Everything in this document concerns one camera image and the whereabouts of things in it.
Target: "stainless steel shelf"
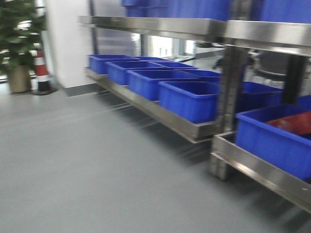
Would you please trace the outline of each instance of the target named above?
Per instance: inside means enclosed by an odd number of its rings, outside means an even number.
[[[80,16],[79,21],[83,26],[207,42],[222,42],[226,27],[226,22],[208,18]]]
[[[311,24],[229,21],[227,45],[311,56]]]
[[[85,69],[86,75],[95,80],[98,85],[112,92],[116,96],[140,109],[145,114],[153,117],[163,125],[172,129],[192,143],[209,141],[215,132],[214,122],[194,124],[162,107],[130,91],[126,86],[118,85],[109,80],[106,75],[100,75],[89,68]]]
[[[236,146],[234,133],[216,135],[212,156],[311,213],[311,185]]]

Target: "blue plastic crate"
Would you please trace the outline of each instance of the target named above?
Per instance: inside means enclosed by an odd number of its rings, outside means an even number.
[[[165,18],[168,15],[168,7],[147,7],[147,17],[161,17]]]
[[[149,6],[151,7],[164,7],[169,4],[170,0],[150,0],[149,1]]]
[[[149,99],[159,99],[159,82],[193,81],[196,76],[179,70],[134,70],[129,73],[129,89]]]
[[[259,83],[243,82],[243,92],[237,103],[237,112],[279,105],[281,100],[282,89]]]
[[[266,0],[262,21],[311,23],[311,0]]]
[[[173,68],[173,69],[197,69],[198,67],[190,66],[181,62],[156,62],[165,67]]]
[[[227,21],[229,15],[230,0],[171,0],[168,5],[168,17]]]
[[[265,0],[253,0],[250,20],[260,21]]]
[[[149,6],[150,0],[122,0],[121,6]]]
[[[127,17],[147,17],[147,8],[140,6],[126,6],[125,15]]]
[[[311,95],[298,97],[297,104],[311,110]]]
[[[171,60],[167,60],[164,58],[158,58],[158,57],[145,57],[145,56],[140,56],[140,57],[135,57],[139,59],[140,61],[161,61],[161,62],[171,62]]]
[[[138,61],[138,58],[126,55],[93,54],[89,55],[89,68],[99,74],[107,74],[106,62],[113,61]]]
[[[278,168],[302,179],[311,177],[311,140],[265,122],[303,113],[300,106],[284,104],[237,114],[236,144]]]
[[[167,69],[160,64],[138,61],[138,62],[108,62],[108,78],[120,85],[128,85],[128,70],[144,69]]]
[[[207,82],[160,83],[160,106],[193,122],[213,121],[220,87]]]
[[[219,83],[221,73],[211,70],[199,70],[199,69],[181,69],[183,72],[194,74],[201,82]]]

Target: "metal post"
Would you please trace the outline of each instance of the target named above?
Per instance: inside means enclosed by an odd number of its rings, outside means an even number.
[[[283,92],[283,103],[296,103],[308,64],[308,57],[291,55]]]
[[[246,65],[247,49],[226,47],[216,120],[218,133],[234,130],[236,102],[241,96]]]
[[[89,14],[90,16],[95,16],[95,8],[94,8],[94,1],[88,0],[89,5]],[[91,28],[91,37],[92,37],[92,44],[93,44],[93,54],[98,54],[98,41],[97,41],[97,29]]]
[[[148,56],[148,35],[140,35],[140,55]]]

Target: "gray floor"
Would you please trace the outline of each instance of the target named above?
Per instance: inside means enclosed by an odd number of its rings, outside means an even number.
[[[0,233],[309,233],[311,216],[112,94],[0,85]]]

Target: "red and white striped cone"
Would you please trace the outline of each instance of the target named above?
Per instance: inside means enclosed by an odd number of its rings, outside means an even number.
[[[35,56],[35,73],[38,80],[38,90],[33,91],[34,95],[48,95],[57,91],[50,84],[50,75],[48,73],[47,67],[45,65],[45,60],[42,51],[38,50]]]

